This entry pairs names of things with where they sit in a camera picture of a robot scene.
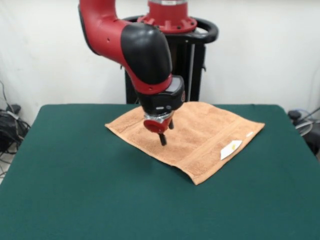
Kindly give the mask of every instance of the red robot arm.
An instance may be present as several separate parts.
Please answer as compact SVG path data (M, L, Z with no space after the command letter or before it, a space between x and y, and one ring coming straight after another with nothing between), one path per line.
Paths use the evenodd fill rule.
M165 35L150 24L118 19L115 0L80 0L79 13L87 45L125 68L145 112L145 127L165 145L163 133L173 128L173 113L185 94L183 79L171 74Z

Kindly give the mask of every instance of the cable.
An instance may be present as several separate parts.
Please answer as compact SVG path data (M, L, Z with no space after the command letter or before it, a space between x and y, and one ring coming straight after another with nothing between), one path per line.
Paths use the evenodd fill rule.
M8 172L8 171L4 171L3 173L1 173L1 174L0 174L0 178L3 179L4 177L2 177L2 176L6 175L7 172Z
M301 112L301 113L305 113L305 114L307 114L307 115L310 114L309 111L307 111L307 110L305 110L305 109L301 109L301 108L294 109L294 111L298 111L298 112Z
M311 112L310 114L308 114L307 116L301 118L296 124L300 124L302 123L304 120L306 120L307 118L309 118L310 116L312 116L313 114L315 114L316 112L320 111L320 107L318 107L316 110L314 110L313 112Z
M4 83L0 80L0 84L2 85L2 94L3 94L3 98L5 100L5 103L7 104L7 106L12 110L12 112L14 113L14 108L8 103L7 97L6 97L6 93L5 93L5 85Z
M309 128L306 131L300 133L301 137L303 137L304 135L307 135L308 133L311 132L312 128L314 127L314 124L320 124L320 120L317 120L317 121L309 121L308 120L307 122L304 122L302 124L297 125L295 127L295 129L298 130L298 129L304 128L306 126L309 126Z
M5 161L5 160L3 160L3 159L0 159L0 162L3 162L3 163L5 163L5 164L11 164L11 162L8 162L8 161Z

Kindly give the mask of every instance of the black cable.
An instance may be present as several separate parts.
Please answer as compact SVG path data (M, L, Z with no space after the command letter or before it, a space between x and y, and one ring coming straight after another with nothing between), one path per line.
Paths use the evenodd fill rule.
M0 178L2 178L3 179L3 177L2 176L4 176L4 175L6 175L6 173L7 173L8 171L4 171L3 173L1 173L0 174Z
M5 130L0 129L0 133L3 133L6 135L6 137L8 137L9 139L11 139L13 142L15 142L16 144L21 144L21 139L17 140L15 139L10 133L8 133Z
M8 162L8 161L5 161L5 160L3 160L3 159L0 159L0 162L3 162L4 164L11 164L11 162Z
M312 116L313 114L315 114L316 112L320 111L320 107L318 107L316 110L314 110L313 112L311 112L310 114L308 114L307 116L303 117L302 119L300 119L296 125L302 123L304 120L306 120L307 118L309 118L310 116Z
M8 103L8 100L7 100L7 97L6 97L5 85L4 85L4 83L3 83L1 80L0 80L0 84L2 85L2 94L3 94L3 98L4 98L4 100L5 100L5 103L6 103L6 105L7 105L10 109L12 109L11 106L10 106L10 104Z

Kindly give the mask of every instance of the green tablecloth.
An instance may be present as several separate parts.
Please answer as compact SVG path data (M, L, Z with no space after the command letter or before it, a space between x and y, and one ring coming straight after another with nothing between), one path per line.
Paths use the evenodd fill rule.
M266 126L198 186L104 127L133 107L43 107L0 185L0 238L320 239L320 165L280 107L218 106Z

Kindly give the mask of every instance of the towel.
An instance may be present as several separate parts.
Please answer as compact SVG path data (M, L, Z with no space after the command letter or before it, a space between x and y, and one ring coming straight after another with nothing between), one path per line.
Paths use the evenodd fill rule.
M215 174L265 126L204 102L186 102L174 113L174 129L165 132L167 145L162 146L143 122L140 106L105 126L146 154L181 169L195 185Z

